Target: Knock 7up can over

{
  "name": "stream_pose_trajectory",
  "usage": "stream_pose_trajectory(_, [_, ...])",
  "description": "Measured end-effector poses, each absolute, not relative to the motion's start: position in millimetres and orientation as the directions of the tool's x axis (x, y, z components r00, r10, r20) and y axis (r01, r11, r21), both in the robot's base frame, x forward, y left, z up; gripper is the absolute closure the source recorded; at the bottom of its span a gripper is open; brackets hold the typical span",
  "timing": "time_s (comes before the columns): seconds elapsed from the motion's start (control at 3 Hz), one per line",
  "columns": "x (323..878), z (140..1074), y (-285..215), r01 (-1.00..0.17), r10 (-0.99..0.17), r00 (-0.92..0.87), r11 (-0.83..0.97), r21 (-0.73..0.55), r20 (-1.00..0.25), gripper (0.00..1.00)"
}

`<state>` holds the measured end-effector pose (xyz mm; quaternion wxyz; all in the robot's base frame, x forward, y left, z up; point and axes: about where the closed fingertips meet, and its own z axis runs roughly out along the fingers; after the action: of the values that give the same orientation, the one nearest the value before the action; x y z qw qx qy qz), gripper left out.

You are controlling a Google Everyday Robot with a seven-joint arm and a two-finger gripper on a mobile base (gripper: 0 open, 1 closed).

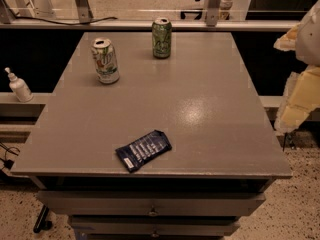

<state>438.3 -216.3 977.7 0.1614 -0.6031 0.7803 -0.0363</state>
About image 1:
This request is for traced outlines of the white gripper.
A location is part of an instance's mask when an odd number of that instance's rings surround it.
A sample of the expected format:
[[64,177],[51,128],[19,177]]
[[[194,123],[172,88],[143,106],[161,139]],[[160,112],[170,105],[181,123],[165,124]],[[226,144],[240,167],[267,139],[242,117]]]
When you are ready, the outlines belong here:
[[280,51],[296,50],[298,60],[315,65],[302,73],[292,72],[286,81],[274,127],[280,134],[291,133],[320,106],[320,0],[273,47]]

